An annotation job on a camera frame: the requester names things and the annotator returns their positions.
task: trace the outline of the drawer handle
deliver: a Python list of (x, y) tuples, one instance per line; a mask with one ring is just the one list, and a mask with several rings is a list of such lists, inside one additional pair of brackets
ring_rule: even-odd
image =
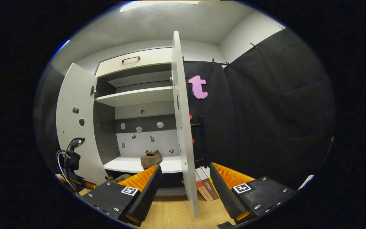
[[(133, 57), (133, 58), (138, 58), (138, 60), (139, 60), (141, 57)], [(132, 59), (132, 58), (126, 58), (126, 59)], [(121, 62), (123, 63), (124, 60), (126, 60), (126, 59), (121, 60)]]

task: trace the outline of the ceiling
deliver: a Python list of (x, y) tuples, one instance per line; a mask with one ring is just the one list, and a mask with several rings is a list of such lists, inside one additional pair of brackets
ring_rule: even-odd
[(237, 1), (199, 1), (197, 5), (167, 3), (120, 13), (119, 8), (98, 17), (75, 34), (52, 59), (58, 70), (95, 52), (131, 42), (180, 39), (219, 45), (254, 9)]

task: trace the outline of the wooden floor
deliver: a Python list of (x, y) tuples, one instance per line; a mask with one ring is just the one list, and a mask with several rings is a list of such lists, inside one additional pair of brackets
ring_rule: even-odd
[(229, 221), (235, 225), (222, 205), (221, 199), (207, 202), (197, 191), (199, 217), (195, 218), (186, 196), (155, 197), (141, 229), (218, 229)]

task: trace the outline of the open cabinet door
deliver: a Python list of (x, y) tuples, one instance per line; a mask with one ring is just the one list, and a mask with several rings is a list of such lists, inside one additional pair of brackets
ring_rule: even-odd
[[(56, 128), (62, 150), (66, 150), (73, 138), (85, 138), (84, 144), (75, 149), (81, 158), (79, 169), (74, 172), (87, 181), (100, 185), (105, 182), (104, 177), (107, 174), (100, 160), (94, 136), (94, 94), (90, 95), (90, 92), (91, 86), (95, 88), (96, 85), (97, 77), (77, 64), (71, 64), (58, 95)], [(73, 112), (73, 107), (77, 107), (78, 112)]]
[(182, 165), (184, 186), (187, 198), (193, 208), (194, 217), (199, 217), (194, 155), (192, 145), (192, 129), (187, 100), (186, 78), (183, 68), (183, 56), (180, 46), (179, 32), (173, 33), (172, 45), (172, 82), (174, 113), (176, 116), (177, 139), (179, 141), (180, 161)]

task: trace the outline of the book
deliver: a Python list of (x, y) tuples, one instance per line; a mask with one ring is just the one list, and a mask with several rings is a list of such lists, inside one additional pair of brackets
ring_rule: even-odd
[(219, 199), (218, 194), (217, 194), (214, 186), (212, 185), (209, 177), (205, 174), (203, 169), (201, 167), (197, 168), (196, 173), (199, 176), (200, 180), (202, 181), (204, 187), (207, 189), (207, 192), (212, 197), (212, 199), (213, 200)]
[(217, 193), (218, 197), (220, 197), (219, 194), (218, 194), (218, 192), (217, 192), (217, 190), (215, 189), (213, 180), (211, 179), (211, 176), (210, 176), (210, 167), (207, 166), (207, 168), (206, 167), (200, 167), (200, 168), (203, 170), (203, 172), (206, 174), (206, 176), (210, 179), (211, 184), (213, 185), (213, 188), (214, 188), (215, 192)]
[(213, 200), (212, 197), (209, 195), (206, 187), (204, 187), (203, 182), (201, 181), (201, 179), (199, 178), (199, 176), (196, 174), (196, 184), (197, 184), (197, 190), (202, 194), (202, 196), (207, 200)]

